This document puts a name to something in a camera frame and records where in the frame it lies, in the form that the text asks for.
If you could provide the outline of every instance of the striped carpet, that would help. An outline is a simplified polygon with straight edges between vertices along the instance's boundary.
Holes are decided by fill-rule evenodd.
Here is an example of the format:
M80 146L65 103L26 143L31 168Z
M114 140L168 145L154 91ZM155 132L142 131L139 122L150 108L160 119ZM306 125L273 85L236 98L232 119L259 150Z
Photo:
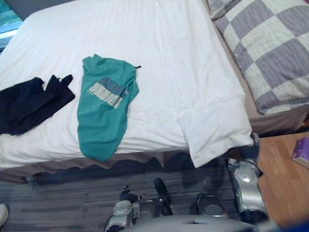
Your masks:
M183 153L165 168L155 159L146 164L122 161L110 170L94 165L43 173L31 185L0 182L0 203L10 209L1 232L101 232L124 185L130 185L134 194L156 197L157 177L167 185L174 214L195 214L197 194L204 192L217 196L230 217L238 219L225 159L195 169Z

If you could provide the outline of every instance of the headboard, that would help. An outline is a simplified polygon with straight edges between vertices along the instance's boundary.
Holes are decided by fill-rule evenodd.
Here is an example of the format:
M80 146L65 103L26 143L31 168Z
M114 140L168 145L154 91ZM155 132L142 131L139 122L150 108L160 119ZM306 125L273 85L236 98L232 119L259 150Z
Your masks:
M15 13L25 20L30 14L72 0L5 0Z

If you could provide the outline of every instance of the green shirt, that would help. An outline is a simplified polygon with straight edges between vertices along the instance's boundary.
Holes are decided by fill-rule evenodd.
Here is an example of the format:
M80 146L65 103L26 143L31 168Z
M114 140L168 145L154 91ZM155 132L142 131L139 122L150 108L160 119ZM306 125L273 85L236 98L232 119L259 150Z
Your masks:
M136 68L94 54L83 59L83 69L77 110L80 150L86 157L105 161L126 132L127 108L139 92Z

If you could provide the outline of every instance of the white duvet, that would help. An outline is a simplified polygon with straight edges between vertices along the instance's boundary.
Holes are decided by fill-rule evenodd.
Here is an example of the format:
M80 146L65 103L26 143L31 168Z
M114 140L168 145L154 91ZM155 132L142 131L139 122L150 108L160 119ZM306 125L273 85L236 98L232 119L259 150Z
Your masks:
M117 153L189 147L199 167L251 143L244 92L203 0L76 0L29 16L0 55L0 90L72 74L76 95L29 132L0 136L0 170L82 157L77 106L82 59L141 65Z

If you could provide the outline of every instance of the checkered pillowcase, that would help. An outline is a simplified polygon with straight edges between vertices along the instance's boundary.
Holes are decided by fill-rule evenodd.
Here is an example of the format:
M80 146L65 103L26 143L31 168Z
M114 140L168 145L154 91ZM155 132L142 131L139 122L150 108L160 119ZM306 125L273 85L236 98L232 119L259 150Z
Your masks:
M207 0L211 11L210 18L220 18L232 9L241 0Z
M309 5L242 0L216 26L264 115L309 105Z

